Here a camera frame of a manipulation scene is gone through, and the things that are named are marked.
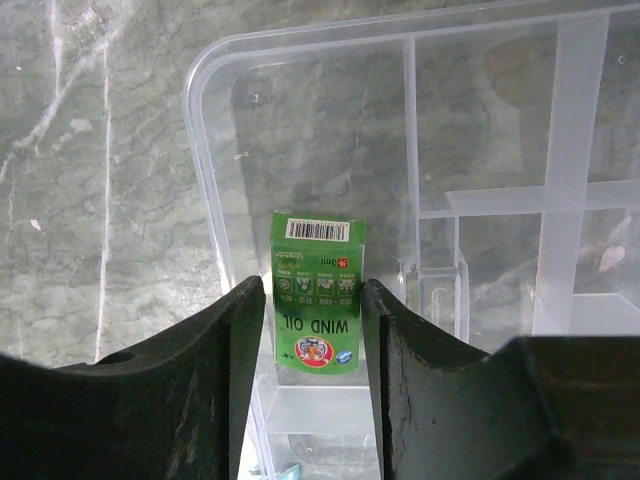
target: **small product box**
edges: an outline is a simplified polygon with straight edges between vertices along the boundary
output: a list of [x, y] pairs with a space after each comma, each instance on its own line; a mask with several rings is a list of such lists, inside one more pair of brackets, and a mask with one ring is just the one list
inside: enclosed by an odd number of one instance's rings
[[358, 370], [365, 233], [362, 220], [274, 214], [276, 363], [322, 375]]

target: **transparent plastic bin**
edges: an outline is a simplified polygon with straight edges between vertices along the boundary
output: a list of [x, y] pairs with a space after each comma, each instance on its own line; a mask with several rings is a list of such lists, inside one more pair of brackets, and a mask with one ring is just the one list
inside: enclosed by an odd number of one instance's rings
[[[365, 277], [495, 351], [512, 336], [640, 333], [640, 2], [496, 2], [240, 35], [184, 109], [223, 288], [271, 293], [275, 210], [368, 225]], [[249, 424], [263, 478], [379, 478], [353, 375], [273, 362]]]

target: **gray marble surface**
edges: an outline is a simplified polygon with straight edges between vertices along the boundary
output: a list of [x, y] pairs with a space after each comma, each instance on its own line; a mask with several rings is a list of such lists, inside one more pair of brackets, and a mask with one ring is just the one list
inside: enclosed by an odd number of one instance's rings
[[0, 3], [0, 349], [93, 362], [220, 295], [181, 109], [205, 46], [444, 3]]
[[[181, 106], [187, 69], [208, 44], [236, 33], [469, 3], [481, 2], [0, 2], [0, 351], [47, 366], [92, 363], [220, 296]], [[640, 174], [640, 22], [614, 20], [592, 182]], [[417, 46], [424, 208], [440, 208], [450, 190], [544, 182], [554, 52], [549, 32]], [[240, 276], [268, 270], [270, 215], [295, 205], [365, 217], [373, 239], [367, 274], [397, 281], [407, 267], [398, 259], [412, 247], [411, 219], [403, 217], [401, 65], [401, 52], [386, 52], [254, 69], [231, 102], [214, 109], [233, 123], [229, 148], [241, 155], [235, 171], [218, 172], [228, 180], [221, 202]], [[266, 101], [247, 103], [255, 91], [268, 93]], [[249, 195], [237, 191], [236, 177]], [[638, 301], [637, 219], [632, 209], [587, 215], [577, 293], [621, 292]], [[447, 221], [420, 228], [422, 266], [451, 266]], [[539, 214], [461, 220], [475, 345], [495, 350], [527, 332], [539, 238]], [[603, 252], [621, 245], [627, 259], [598, 268]], [[425, 285], [448, 289], [441, 299], [451, 304], [450, 279], [434, 282]], [[340, 381], [365, 383], [362, 373]], [[277, 377], [303, 380], [295, 372]], [[371, 437], [271, 441], [274, 456], [302, 464], [306, 479], [375, 478]]]

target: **marble countertop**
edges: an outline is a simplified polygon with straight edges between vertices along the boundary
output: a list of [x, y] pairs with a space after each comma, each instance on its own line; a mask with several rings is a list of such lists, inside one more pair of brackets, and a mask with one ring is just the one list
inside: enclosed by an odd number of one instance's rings
[[445, 3], [0, 4], [0, 350], [93, 362], [220, 295], [181, 109], [205, 46]]

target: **barcode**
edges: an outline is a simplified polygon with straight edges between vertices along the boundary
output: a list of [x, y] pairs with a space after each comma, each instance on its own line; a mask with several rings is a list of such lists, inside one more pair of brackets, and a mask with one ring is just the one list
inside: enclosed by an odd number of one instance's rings
[[285, 238], [348, 242], [349, 225], [349, 222], [329, 222], [325, 220], [290, 218], [287, 221], [287, 233]]

